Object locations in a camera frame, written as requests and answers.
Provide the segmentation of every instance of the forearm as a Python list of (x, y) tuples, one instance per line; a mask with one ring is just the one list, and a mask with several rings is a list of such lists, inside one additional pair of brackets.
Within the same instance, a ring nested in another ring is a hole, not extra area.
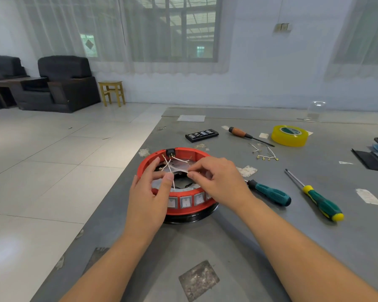
[(119, 302), (150, 241), (122, 236), (67, 292), (61, 302)]
[(378, 301), (378, 292), (257, 198), (237, 211), (292, 301)]

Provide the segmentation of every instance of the clear packing tape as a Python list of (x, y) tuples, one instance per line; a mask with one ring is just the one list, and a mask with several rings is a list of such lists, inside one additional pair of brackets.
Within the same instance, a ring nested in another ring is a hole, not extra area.
[(302, 147), (307, 142), (308, 132), (299, 127), (279, 125), (273, 127), (271, 138), (281, 145)]

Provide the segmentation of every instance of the yellow stool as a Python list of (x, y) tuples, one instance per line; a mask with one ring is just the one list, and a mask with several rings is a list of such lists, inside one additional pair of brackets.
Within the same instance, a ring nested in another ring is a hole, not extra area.
[(105, 96), (108, 96), (109, 103), (112, 104), (111, 92), (115, 92), (119, 107), (121, 106), (121, 96), (122, 96), (123, 104), (126, 105), (122, 82), (104, 81), (104, 82), (99, 82), (98, 84), (100, 85), (102, 99), (104, 100), (105, 107), (107, 106)]

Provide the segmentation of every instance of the sofa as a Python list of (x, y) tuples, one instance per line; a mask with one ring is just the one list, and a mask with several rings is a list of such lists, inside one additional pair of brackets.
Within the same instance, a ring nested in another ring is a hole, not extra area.
[(88, 59), (49, 56), (38, 60), (40, 78), (12, 83), (21, 110), (72, 113), (101, 101)]
[[(25, 68), (21, 65), (21, 61), (18, 57), (0, 56), (0, 80), (7, 80), (13, 78), (27, 77)], [(0, 95), (0, 108), (5, 108), (7, 105), (15, 105), (15, 101), (9, 95)]]

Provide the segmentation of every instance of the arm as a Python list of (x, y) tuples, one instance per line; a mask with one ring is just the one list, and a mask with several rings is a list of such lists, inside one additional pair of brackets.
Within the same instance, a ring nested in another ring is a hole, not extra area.
[[(133, 179), (125, 230), (104, 254), (64, 295), (61, 302), (119, 302), (139, 260), (164, 221), (173, 174), (154, 172), (156, 158), (140, 180)], [(151, 182), (163, 178), (157, 196)]]
[(292, 301), (378, 302), (375, 289), (253, 196), (231, 161), (206, 157), (189, 171), (251, 229)]

